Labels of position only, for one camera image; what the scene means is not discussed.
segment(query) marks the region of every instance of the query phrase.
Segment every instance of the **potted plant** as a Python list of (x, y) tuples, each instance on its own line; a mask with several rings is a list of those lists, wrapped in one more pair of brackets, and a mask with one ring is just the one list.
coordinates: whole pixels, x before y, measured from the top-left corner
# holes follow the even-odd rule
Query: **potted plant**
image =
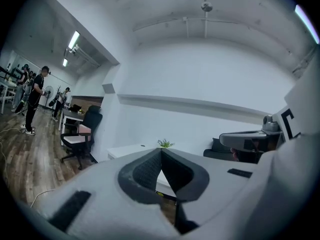
[(167, 141), (165, 138), (161, 141), (160, 139), (158, 140), (158, 144), (162, 148), (170, 148), (174, 145), (174, 143), (170, 143), (170, 141)]

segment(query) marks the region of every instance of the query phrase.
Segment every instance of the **sneaker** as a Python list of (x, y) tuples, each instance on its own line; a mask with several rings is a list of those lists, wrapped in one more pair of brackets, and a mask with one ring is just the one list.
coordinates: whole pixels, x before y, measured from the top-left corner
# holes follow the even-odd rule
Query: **sneaker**
[(36, 134), (36, 132), (34, 131), (34, 129), (32, 129), (32, 131), (25, 131), (25, 133), (26, 134), (28, 134), (28, 135), (35, 135)]

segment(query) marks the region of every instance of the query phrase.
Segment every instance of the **ceiling light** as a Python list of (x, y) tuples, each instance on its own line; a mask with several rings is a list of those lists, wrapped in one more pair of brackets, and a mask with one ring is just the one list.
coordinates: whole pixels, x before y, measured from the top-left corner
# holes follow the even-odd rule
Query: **ceiling light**
[(67, 63), (68, 63), (68, 61), (64, 58), (62, 65), (65, 67), (67, 65)]
[(296, 5), (294, 11), (299, 16), (299, 18), (302, 20), (304, 25), (307, 27), (307, 29), (311, 33), (315, 42), (317, 44), (319, 44), (319, 36), (317, 35), (317, 32), (316, 32), (314, 26), (312, 26), (312, 24), (311, 24), (310, 20), (308, 19), (307, 15), (305, 14), (305, 12), (301, 9), (301, 7), (299, 5)]
[(72, 49), (75, 46), (75, 43), (76, 43), (79, 36), (80, 36), (80, 34), (77, 31), (74, 32), (73, 37), (71, 38), (71, 41), (68, 46), (70, 49)]

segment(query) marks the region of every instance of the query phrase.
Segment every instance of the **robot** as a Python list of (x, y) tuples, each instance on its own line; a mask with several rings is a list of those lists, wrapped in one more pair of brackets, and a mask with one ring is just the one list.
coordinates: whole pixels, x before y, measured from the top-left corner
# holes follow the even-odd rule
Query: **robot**
[[(19, 204), (48, 239), (269, 239), (307, 203), (320, 174), (319, 60), (257, 131), (220, 142), (256, 163), (155, 148), (97, 163), (57, 188), (39, 213)], [(175, 225), (156, 193), (163, 171), (176, 196)]]

